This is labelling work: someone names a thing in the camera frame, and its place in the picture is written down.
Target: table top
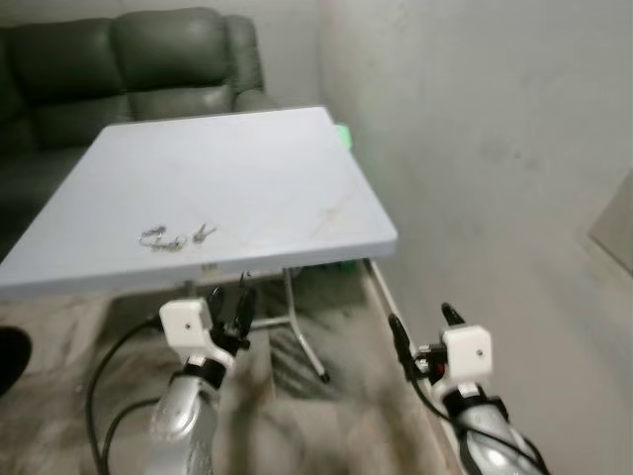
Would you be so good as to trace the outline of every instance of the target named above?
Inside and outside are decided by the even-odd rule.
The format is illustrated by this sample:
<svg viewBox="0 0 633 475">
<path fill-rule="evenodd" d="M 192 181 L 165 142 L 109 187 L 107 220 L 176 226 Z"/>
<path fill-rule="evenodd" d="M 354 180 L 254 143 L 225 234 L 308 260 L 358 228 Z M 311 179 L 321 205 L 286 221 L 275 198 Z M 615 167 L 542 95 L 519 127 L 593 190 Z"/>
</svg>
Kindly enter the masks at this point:
<svg viewBox="0 0 633 475">
<path fill-rule="evenodd" d="M 158 225 L 187 243 L 140 245 Z M 376 257 L 397 238 L 324 108 L 114 125 L 0 265 L 0 297 Z"/>
</svg>

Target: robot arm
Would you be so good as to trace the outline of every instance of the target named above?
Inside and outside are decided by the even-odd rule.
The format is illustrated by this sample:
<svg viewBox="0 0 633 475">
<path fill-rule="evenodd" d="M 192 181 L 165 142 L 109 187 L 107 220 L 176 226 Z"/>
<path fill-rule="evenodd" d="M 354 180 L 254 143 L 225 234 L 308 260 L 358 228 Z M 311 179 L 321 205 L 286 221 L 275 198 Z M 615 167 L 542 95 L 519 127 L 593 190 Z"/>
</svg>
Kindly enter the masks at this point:
<svg viewBox="0 0 633 475">
<path fill-rule="evenodd" d="M 490 333 L 468 326 L 448 304 L 442 312 L 449 328 L 440 342 L 411 354 L 409 339 L 395 315 L 389 322 L 398 359 L 415 392 L 436 416 L 449 422 L 459 441 L 460 459 L 469 475 L 549 475 L 536 447 L 510 423 L 499 397 L 489 397 L 482 383 L 493 373 Z M 428 379 L 432 399 L 446 409 L 440 412 L 417 386 Z"/>
<path fill-rule="evenodd" d="M 220 321 L 221 288 L 208 301 L 176 300 L 160 309 L 167 341 L 184 366 L 172 376 L 152 415 L 146 475 L 213 473 L 219 391 L 237 352 L 249 348 L 255 298 L 253 290 L 244 289 L 230 324 Z"/>
</svg>

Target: leather sofa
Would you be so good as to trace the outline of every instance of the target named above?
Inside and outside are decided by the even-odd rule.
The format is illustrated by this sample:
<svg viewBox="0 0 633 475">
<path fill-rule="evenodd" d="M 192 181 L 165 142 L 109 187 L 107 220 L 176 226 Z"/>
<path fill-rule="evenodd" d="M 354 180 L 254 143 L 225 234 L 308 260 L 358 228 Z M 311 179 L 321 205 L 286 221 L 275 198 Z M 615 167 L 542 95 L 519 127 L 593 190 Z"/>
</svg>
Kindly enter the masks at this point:
<svg viewBox="0 0 633 475">
<path fill-rule="evenodd" d="M 243 17 L 191 8 L 0 30 L 0 259 L 107 125 L 273 107 Z"/>
</svg>

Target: metal table leg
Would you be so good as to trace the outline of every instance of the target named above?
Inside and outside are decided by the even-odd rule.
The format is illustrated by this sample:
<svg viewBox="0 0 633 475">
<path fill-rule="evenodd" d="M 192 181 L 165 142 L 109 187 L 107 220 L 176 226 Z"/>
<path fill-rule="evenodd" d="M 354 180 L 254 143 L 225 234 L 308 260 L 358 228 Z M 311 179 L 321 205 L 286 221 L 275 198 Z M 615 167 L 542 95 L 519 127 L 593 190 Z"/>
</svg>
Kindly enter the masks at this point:
<svg viewBox="0 0 633 475">
<path fill-rule="evenodd" d="M 283 325 L 289 325 L 290 318 L 288 317 L 272 317 L 270 319 L 258 319 L 253 321 L 253 325 L 250 326 L 250 329 L 255 330 L 263 330 L 270 329 L 273 327 L 281 327 Z"/>
<path fill-rule="evenodd" d="M 290 269 L 284 269 L 284 286 L 286 288 L 286 304 L 288 305 L 290 327 L 293 329 L 295 337 L 299 341 L 301 348 L 304 349 L 304 353 L 315 369 L 316 374 L 323 383 L 327 383 L 329 382 L 329 374 L 327 374 L 327 371 L 325 371 L 325 368 L 318 359 L 317 354 L 308 343 L 308 340 L 302 333 L 301 328 L 299 327 L 299 322 L 297 321 L 297 313 L 295 312 L 295 297 L 293 295 L 292 273 Z"/>
</svg>

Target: white wall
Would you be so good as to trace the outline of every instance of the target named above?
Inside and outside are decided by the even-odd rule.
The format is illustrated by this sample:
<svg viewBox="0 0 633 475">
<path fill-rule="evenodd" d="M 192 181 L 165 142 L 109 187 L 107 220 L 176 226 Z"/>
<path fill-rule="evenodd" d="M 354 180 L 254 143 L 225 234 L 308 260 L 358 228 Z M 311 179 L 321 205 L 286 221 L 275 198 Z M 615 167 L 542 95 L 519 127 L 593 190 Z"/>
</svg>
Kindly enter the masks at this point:
<svg viewBox="0 0 633 475">
<path fill-rule="evenodd" d="M 323 95 L 401 232 L 382 268 L 417 342 L 452 302 L 552 473 L 630 475 L 631 278 L 587 237 L 631 167 L 630 1 L 321 3 Z"/>
<path fill-rule="evenodd" d="M 250 17 L 269 94 L 282 106 L 319 103 L 318 0 L 0 0 L 0 25 L 116 17 L 138 10 L 207 6 Z"/>
</svg>

